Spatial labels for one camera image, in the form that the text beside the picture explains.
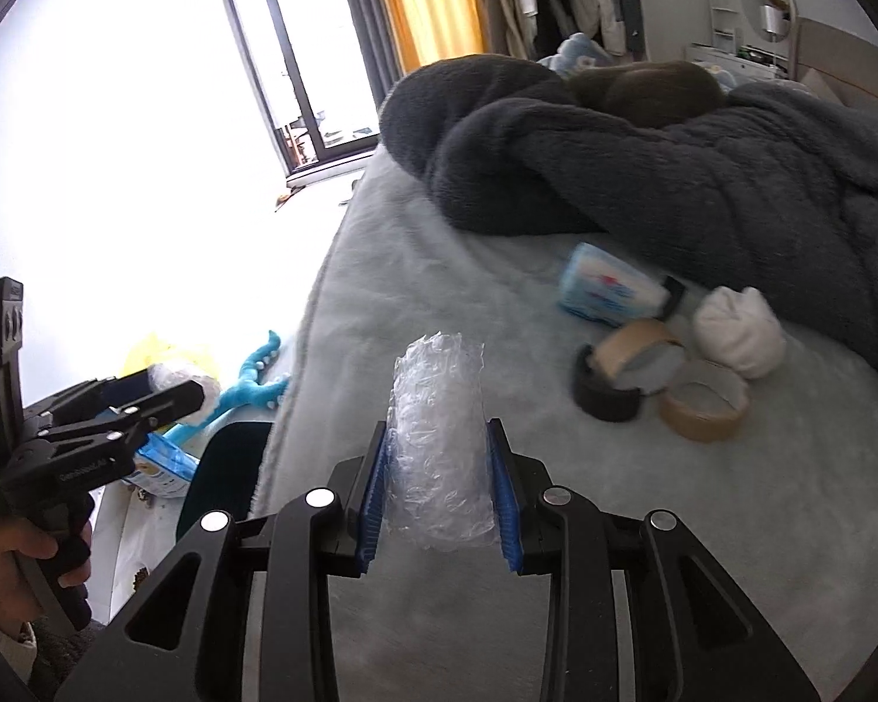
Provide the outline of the white paper ball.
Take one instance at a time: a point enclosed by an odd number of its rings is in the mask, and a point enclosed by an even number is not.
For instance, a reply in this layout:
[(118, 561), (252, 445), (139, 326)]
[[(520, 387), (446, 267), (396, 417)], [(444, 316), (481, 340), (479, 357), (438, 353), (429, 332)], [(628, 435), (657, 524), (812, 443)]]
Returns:
[(183, 426), (201, 426), (215, 411), (220, 400), (218, 380), (198, 363), (180, 355), (152, 364), (149, 380), (155, 391), (180, 388), (185, 395), (193, 396), (198, 407), (180, 409), (179, 423)]

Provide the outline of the brown cardboard tape core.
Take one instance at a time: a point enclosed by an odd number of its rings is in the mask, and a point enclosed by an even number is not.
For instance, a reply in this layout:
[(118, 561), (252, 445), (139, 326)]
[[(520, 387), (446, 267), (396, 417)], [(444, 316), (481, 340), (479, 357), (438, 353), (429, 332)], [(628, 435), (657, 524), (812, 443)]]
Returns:
[(690, 360), (677, 369), (658, 402), (661, 420), (689, 441), (728, 441), (749, 412), (749, 384), (733, 369)]

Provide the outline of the clear bubble wrap roll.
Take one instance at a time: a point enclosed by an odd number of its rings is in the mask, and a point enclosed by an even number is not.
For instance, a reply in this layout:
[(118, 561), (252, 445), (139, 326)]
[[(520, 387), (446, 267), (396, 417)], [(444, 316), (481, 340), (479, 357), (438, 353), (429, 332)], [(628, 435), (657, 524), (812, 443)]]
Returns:
[(483, 347), (421, 336), (396, 358), (387, 412), (387, 523), (426, 550), (496, 541), (482, 395)]

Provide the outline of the black trash bin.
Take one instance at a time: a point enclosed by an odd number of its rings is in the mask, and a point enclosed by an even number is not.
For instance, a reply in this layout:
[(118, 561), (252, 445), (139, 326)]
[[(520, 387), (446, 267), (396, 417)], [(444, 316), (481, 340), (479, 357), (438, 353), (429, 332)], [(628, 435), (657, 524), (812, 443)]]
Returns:
[(232, 521), (249, 516), (271, 429), (269, 422), (238, 422), (212, 434), (183, 499), (176, 541), (209, 512), (227, 512)]

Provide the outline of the blue pet food bag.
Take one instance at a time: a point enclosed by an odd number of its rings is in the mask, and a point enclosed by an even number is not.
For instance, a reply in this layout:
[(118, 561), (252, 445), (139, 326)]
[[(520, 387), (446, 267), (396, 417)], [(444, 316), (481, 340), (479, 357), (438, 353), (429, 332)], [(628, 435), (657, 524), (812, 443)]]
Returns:
[(152, 433), (134, 455), (134, 471), (125, 482), (155, 498), (185, 498), (198, 464), (196, 456)]

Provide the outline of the yellow crumpled plastic bag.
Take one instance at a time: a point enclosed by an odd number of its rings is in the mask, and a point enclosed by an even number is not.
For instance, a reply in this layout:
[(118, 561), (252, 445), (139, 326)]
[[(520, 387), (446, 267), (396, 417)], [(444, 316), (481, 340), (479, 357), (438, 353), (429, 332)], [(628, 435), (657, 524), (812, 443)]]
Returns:
[(150, 387), (155, 391), (166, 390), (189, 378), (218, 387), (217, 368), (207, 355), (156, 335), (142, 339), (128, 352), (120, 376), (131, 376), (140, 371), (147, 373)]

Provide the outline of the blue plush tentacle toy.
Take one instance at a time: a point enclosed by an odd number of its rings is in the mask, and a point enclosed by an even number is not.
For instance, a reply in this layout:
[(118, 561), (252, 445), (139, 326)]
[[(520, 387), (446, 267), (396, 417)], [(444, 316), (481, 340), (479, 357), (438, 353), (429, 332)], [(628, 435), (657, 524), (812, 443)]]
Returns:
[(269, 330), (266, 344), (243, 360), (238, 380), (223, 390), (215, 400), (210, 396), (205, 398), (204, 415), (176, 423), (164, 433), (164, 437), (172, 444), (185, 445), (212, 423), (241, 407), (260, 407), (275, 411), (282, 404), (290, 378), (287, 374), (272, 378), (271, 369), (286, 351), (287, 347), (283, 346), (276, 331)]

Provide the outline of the grey-white bed mattress cover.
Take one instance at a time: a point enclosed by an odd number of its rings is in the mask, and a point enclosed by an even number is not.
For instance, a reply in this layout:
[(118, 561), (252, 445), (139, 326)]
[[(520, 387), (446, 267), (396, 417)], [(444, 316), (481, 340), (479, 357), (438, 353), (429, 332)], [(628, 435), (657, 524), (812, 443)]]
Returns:
[[(483, 344), (479, 411), (599, 509), (671, 509), (773, 624), (825, 700), (878, 700), (878, 373), (785, 324), (788, 353), (728, 442), (673, 433), (651, 402), (598, 422), (569, 393), (598, 328), (557, 308), (580, 238), (457, 232), (377, 149), (307, 304), (256, 485), (274, 514), (363, 453), (393, 366), (421, 336)], [(330, 586), (342, 700), (537, 700), (547, 580), (497, 545), (442, 553), (385, 531), (371, 573)]]

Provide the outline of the black tape roll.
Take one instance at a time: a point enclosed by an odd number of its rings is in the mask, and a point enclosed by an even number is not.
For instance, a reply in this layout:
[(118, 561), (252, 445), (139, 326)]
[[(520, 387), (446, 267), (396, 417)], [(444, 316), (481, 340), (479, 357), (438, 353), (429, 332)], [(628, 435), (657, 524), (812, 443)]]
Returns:
[(644, 393), (639, 388), (612, 385), (606, 374), (590, 362), (593, 353), (593, 347), (582, 346), (575, 354), (571, 376), (575, 406), (601, 422), (633, 422), (639, 415)]

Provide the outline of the orange object by window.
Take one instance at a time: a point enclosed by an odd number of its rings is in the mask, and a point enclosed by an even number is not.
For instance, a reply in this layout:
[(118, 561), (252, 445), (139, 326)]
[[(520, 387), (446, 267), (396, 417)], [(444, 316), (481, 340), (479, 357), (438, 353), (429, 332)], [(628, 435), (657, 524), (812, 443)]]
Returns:
[(296, 195), (298, 195), (299, 192), (303, 192), (302, 187), (290, 188), (290, 190), (287, 190), (287, 192), (285, 192), (285, 194), (280, 195), (280, 197), (277, 198), (276, 206), (274, 206), (274, 211), (278, 211), (280, 208), (283, 208), (283, 206), (287, 205), (287, 203), (290, 203), (290, 201), (294, 197), (296, 197)]

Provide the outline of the brown tape roll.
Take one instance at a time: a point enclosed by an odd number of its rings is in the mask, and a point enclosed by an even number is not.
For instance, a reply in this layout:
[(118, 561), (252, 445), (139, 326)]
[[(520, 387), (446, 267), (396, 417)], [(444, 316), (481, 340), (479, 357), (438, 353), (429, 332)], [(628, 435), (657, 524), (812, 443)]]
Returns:
[(590, 366), (616, 390), (657, 395), (688, 360), (684, 344), (660, 320), (633, 320), (604, 338)]

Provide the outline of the white rolled sock ball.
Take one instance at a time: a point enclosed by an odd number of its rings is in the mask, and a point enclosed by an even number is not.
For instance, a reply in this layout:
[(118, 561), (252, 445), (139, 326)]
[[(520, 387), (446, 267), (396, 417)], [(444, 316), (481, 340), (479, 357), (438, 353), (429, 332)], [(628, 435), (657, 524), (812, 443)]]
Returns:
[(693, 314), (693, 336), (704, 357), (747, 380), (772, 373), (785, 358), (782, 325), (755, 287), (717, 287)]

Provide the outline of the blue white tissue pack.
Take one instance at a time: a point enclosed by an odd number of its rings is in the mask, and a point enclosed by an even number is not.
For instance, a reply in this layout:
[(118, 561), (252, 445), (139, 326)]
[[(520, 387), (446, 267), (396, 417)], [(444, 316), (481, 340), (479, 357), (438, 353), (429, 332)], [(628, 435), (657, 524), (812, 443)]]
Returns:
[(668, 288), (628, 261), (580, 243), (561, 275), (558, 302), (582, 319), (622, 326), (658, 317), (669, 298)]

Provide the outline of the dark framed window door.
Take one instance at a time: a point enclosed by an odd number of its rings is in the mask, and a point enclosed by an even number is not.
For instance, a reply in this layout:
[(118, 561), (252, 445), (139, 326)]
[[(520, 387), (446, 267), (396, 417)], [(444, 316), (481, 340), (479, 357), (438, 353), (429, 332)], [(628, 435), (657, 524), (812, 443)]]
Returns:
[(272, 146), (290, 174), (368, 154), (376, 94), (348, 0), (223, 0)]

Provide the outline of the dark fleece blanket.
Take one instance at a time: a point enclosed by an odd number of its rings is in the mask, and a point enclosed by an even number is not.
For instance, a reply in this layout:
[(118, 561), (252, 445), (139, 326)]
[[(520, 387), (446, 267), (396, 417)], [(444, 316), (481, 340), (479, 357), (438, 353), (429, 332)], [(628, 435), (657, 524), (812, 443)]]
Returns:
[(688, 281), (760, 290), (878, 369), (878, 114), (757, 82), (642, 129), (483, 54), (399, 81), (380, 139), (455, 228), (601, 230)]

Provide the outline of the dark grey curtain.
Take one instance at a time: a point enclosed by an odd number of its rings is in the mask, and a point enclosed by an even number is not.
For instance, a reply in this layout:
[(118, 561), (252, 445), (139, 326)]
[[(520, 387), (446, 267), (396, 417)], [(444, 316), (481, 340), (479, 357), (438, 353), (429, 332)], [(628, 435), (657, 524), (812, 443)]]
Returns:
[(374, 103), (380, 106), (403, 70), (385, 0), (347, 0)]

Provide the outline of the brown plush item on bed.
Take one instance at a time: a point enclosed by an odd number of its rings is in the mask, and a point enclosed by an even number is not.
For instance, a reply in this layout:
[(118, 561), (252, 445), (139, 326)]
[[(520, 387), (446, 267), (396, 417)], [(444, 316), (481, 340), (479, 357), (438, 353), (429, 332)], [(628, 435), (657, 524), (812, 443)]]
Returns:
[(725, 92), (709, 71), (685, 60), (586, 68), (566, 80), (579, 105), (642, 129), (662, 129), (717, 111)]

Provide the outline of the white vanity shelf unit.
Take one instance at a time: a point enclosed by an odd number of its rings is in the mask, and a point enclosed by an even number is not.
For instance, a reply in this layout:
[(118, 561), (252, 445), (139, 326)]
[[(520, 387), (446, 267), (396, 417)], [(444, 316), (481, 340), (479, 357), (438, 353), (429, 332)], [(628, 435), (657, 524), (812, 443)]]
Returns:
[(739, 0), (709, 0), (709, 16), (711, 42), (691, 43), (684, 49), (685, 59), (704, 65), (720, 78), (729, 74), (728, 87), (749, 81), (788, 80), (790, 53), (783, 57), (744, 43)]

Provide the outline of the blue white patterned pillow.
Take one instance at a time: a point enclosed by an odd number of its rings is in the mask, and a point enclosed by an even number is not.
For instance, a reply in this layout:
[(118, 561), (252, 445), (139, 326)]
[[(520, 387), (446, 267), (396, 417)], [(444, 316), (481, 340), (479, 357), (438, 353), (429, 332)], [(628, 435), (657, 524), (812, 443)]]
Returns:
[(613, 67), (615, 58), (585, 33), (575, 32), (560, 44), (555, 54), (540, 58), (537, 64), (544, 65), (561, 78), (569, 78), (587, 68)]

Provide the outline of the round white mirror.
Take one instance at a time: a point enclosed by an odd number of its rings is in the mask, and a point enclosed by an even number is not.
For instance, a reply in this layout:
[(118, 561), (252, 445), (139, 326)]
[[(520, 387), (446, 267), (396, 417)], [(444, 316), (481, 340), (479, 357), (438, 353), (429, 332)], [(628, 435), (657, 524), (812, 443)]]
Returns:
[(788, 56), (798, 15), (794, 0), (739, 0), (739, 13), (747, 46)]

